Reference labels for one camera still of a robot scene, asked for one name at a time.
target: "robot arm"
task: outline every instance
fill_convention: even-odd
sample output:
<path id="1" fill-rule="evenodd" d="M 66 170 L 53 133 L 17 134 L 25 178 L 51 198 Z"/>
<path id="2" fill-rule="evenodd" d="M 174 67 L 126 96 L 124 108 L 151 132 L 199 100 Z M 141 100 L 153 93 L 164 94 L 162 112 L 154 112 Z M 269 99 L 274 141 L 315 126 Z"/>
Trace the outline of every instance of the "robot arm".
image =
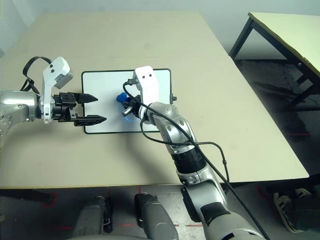
<path id="1" fill-rule="evenodd" d="M 134 99 L 122 103 L 127 108 L 125 114 L 128 114 L 129 107 L 132 107 L 131 111 L 137 118 L 147 120 L 147 123 L 158 128 L 164 141 L 177 143 L 177 145 L 167 144 L 166 148 L 171 154 L 177 175 L 183 184 L 181 192 L 187 211 L 193 221 L 202 222 L 206 239 L 263 239 L 262 235 L 243 217 L 228 209 L 226 196 L 213 169 L 207 164 L 199 150 L 189 144 L 189 138 L 168 120 L 174 121 L 196 142 L 190 124 L 179 114 L 178 109 L 174 105 L 157 102 L 159 99 L 158 80 L 153 69 L 150 66 L 137 68 L 133 78 L 129 79 L 127 84 L 136 84 L 141 96 L 135 99 L 141 100 L 140 103 Z"/>
<path id="2" fill-rule="evenodd" d="M 43 119 L 73 122 L 75 126 L 90 126 L 103 122 L 105 117 L 88 115 L 79 117 L 74 110 L 78 104 L 98 99 L 90 94 L 60 92 L 52 96 L 52 88 L 62 88 L 73 78 L 71 69 L 63 57 L 58 57 L 43 71 L 42 93 L 0 90 L 0 144 L 10 128 L 21 122 Z"/>

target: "blue object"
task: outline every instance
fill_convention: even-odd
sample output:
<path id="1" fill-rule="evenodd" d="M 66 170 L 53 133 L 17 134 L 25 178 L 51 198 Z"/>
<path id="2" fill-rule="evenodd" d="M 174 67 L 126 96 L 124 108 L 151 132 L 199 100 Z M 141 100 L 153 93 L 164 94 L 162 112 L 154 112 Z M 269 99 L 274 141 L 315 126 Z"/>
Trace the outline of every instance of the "blue object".
<path id="1" fill-rule="evenodd" d="M 118 96 L 116 96 L 116 101 L 119 103 L 122 103 L 127 100 L 127 94 L 125 92 L 120 93 Z"/>

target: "beige tabletop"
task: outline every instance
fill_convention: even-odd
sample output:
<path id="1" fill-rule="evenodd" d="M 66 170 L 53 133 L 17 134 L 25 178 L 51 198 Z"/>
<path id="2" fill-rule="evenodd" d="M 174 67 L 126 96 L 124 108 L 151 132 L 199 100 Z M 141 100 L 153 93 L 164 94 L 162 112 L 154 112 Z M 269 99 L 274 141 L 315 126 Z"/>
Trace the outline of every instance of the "beige tabletop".
<path id="1" fill-rule="evenodd" d="M 320 77 L 320 16 L 267 12 L 248 15 Z"/>
<path id="2" fill-rule="evenodd" d="M 81 92 L 83 71 L 169 68 L 175 105 L 198 141 L 221 145 L 232 182 L 308 177 L 198 13 L 42 15 L 0 59 L 0 88 L 20 89 L 22 69 L 33 56 L 68 61 L 74 78 L 60 92 Z M 39 61 L 30 69 L 39 89 L 45 67 Z M 160 138 L 159 133 L 150 135 Z M 224 174 L 220 152 L 214 146 L 201 148 Z M 72 123 L 20 123 L 9 132 L 0 157 L 1 188 L 180 183 L 164 145 L 140 133 L 88 135 Z"/>

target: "table leg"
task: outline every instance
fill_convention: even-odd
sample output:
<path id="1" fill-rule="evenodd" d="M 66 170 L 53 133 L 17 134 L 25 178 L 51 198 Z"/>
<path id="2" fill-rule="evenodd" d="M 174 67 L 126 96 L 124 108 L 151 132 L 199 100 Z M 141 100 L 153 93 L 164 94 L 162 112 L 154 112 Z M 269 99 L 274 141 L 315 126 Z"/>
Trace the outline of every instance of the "table leg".
<path id="1" fill-rule="evenodd" d="M 295 99 L 293 99 L 291 102 L 289 102 L 284 109 L 290 110 L 297 104 L 301 103 L 305 98 L 309 97 L 311 94 L 316 94 L 318 92 L 318 86 L 317 85 L 311 85 L 307 90 L 305 90 L 303 93 L 301 93 L 299 96 L 297 96 Z"/>
<path id="2" fill-rule="evenodd" d="M 49 193 L 34 191 L 30 189 L 1 189 L 0 196 L 20 200 L 36 201 L 45 204 L 51 204 L 55 198 Z"/>
<path id="3" fill-rule="evenodd" d="M 298 85 L 303 84 L 308 78 L 305 75 L 302 75 L 301 77 L 299 77 L 299 79 L 296 81 L 296 83 Z"/>
<path id="4" fill-rule="evenodd" d="M 243 46 L 243 44 L 247 40 L 249 34 L 251 33 L 251 30 L 252 30 L 251 23 L 252 22 L 253 22 L 253 20 L 249 17 L 248 21 L 244 25 L 244 27 L 243 27 L 240 35 L 239 35 L 239 37 L 237 38 L 237 40 L 235 41 L 235 44 L 233 45 L 231 51 L 229 52 L 229 56 L 233 60 L 236 58 L 236 56 L 239 53 L 241 47 Z"/>

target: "shoe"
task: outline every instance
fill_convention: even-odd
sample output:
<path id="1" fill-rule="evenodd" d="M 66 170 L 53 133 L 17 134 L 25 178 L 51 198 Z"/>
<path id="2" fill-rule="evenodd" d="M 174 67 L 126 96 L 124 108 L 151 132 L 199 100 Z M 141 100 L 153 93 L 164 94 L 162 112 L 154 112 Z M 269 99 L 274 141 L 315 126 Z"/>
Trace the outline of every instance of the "shoe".
<path id="1" fill-rule="evenodd" d="M 311 196 L 312 194 L 305 188 L 298 188 L 294 190 L 296 196 L 299 199 L 303 199 L 305 196 Z"/>
<path id="2" fill-rule="evenodd" d="M 278 210 L 278 213 L 281 217 L 281 220 L 286 227 L 286 229 L 291 233 L 301 233 L 304 232 L 302 230 L 297 229 L 288 219 L 288 216 L 286 215 L 284 211 L 284 207 L 287 203 L 291 202 L 291 198 L 287 195 L 279 195 L 278 192 L 275 192 L 273 194 L 273 202 L 276 206 L 276 209 Z"/>

